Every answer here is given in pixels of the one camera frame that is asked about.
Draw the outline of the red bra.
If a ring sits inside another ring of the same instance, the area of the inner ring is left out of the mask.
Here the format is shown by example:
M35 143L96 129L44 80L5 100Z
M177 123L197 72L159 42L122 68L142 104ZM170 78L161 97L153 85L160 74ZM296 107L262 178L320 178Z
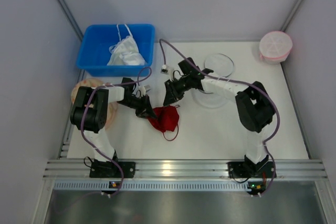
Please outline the red bra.
M153 109L156 119L148 118L150 124L158 131L160 131L164 139L168 142L174 141L179 134L179 119L180 115L178 113L179 105L175 106L162 106L156 107ZM176 132L175 136L172 139L168 139L165 136L165 132Z

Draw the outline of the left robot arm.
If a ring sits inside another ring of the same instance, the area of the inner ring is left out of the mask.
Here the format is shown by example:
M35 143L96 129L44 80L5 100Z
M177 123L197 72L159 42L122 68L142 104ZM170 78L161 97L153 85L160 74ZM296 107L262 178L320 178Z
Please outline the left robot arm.
M134 94L139 83L124 77L117 85L103 84L96 88L80 86L70 114L70 122L81 133L83 140L93 149L94 158L103 164L118 164L116 150L112 147L105 130L108 105L116 102L135 111L143 119L156 119L146 88L140 96Z

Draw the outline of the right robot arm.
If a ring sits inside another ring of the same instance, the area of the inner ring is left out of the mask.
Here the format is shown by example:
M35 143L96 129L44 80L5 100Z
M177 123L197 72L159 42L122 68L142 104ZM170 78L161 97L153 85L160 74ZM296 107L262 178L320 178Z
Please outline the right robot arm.
M213 93L234 102L248 137L242 168L249 177L257 175L269 159L263 141L266 138L266 127L272 122L275 114L274 107L265 96L267 92L262 83L256 81L252 85L240 84L210 76L213 70L200 70L190 57L179 62L178 66L183 75L179 79L172 78L165 82L166 95L163 105L176 103L190 89Z

